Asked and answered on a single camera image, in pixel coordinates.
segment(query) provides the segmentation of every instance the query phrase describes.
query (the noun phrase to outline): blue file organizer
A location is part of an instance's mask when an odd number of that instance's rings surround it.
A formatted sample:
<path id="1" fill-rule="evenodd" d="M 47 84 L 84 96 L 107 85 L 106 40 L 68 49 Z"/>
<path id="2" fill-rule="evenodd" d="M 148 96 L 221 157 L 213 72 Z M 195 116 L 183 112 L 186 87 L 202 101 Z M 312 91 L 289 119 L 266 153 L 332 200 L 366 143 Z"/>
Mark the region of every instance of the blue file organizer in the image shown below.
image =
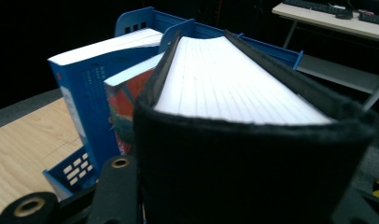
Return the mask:
<path id="1" fill-rule="evenodd" d="M 212 38 L 223 35 L 223 30 L 196 22 L 194 19 L 185 20 L 157 10 L 145 7 L 119 16 L 116 22 L 114 36 L 126 35 L 130 32 L 152 28 L 163 33 L 160 52 L 167 49 L 177 30 L 182 35 L 195 38 Z M 282 49 L 238 34 L 253 47 L 296 69 L 302 57 L 302 51 Z M 98 176 L 93 171 L 88 155 L 83 147 L 72 153 L 63 161 L 49 170 L 43 171 L 59 199 L 66 199 L 73 194 L 90 187 Z"/>

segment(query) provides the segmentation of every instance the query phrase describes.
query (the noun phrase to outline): blue book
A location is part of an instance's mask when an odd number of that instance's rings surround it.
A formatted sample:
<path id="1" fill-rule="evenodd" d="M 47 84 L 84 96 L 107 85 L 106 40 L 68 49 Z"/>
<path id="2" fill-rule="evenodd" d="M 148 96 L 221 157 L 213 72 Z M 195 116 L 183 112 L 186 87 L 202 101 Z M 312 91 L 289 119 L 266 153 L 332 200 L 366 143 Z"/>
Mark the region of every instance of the blue book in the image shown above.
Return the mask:
<path id="1" fill-rule="evenodd" d="M 104 80 L 158 54 L 162 33 L 138 30 L 48 58 L 92 168 L 119 155 Z"/>

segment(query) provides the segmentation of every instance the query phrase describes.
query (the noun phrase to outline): black book cover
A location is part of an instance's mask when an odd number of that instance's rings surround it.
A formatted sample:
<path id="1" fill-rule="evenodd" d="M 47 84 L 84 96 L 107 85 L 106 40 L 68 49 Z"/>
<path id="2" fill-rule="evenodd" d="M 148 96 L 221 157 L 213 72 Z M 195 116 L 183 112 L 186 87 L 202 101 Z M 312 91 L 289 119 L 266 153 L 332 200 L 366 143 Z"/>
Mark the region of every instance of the black book cover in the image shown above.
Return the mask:
<path id="1" fill-rule="evenodd" d="M 336 121 L 257 125 L 155 111 L 177 33 L 134 106 L 147 223 L 329 223 L 375 135 L 376 116 L 229 31 L 224 35 Z"/>

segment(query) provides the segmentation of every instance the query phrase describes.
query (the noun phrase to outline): dark background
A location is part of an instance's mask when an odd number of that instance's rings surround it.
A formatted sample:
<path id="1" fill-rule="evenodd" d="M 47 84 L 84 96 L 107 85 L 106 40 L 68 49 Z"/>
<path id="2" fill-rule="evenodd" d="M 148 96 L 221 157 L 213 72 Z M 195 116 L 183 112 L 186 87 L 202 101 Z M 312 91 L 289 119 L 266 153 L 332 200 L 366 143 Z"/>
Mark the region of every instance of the dark background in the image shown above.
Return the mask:
<path id="1" fill-rule="evenodd" d="M 125 11 L 153 6 L 162 12 L 281 47 L 291 21 L 272 14 L 272 8 L 280 2 L 0 0 L 0 109 L 58 88 L 47 58 L 113 37 L 115 21 Z M 365 6 L 360 0 L 352 3 L 355 7 Z M 379 74 L 379 42 L 301 24 L 288 48 Z M 319 81 L 359 101 L 368 96 Z M 374 109 L 379 111 L 379 101 Z"/>

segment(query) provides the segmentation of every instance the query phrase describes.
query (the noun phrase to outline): brass hole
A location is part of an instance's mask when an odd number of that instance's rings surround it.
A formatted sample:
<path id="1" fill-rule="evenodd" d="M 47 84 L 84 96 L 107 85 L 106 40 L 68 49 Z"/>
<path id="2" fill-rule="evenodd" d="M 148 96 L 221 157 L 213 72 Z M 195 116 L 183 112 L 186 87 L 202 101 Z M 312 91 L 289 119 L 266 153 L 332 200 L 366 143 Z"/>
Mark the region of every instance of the brass hole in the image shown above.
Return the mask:
<path id="1" fill-rule="evenodd" d="M 129 165 L 128 159 L 116 159 L 111 162 L 111 166 L 114 168 L 122 168 Z"/>
<path id="2" fill-rule="evenodd" d="M 33 197 L 21 202 L 14 211 L 16 217 L 27 217 L 40 210 L 45 204 L 45 200 L 40 197 Z"/>

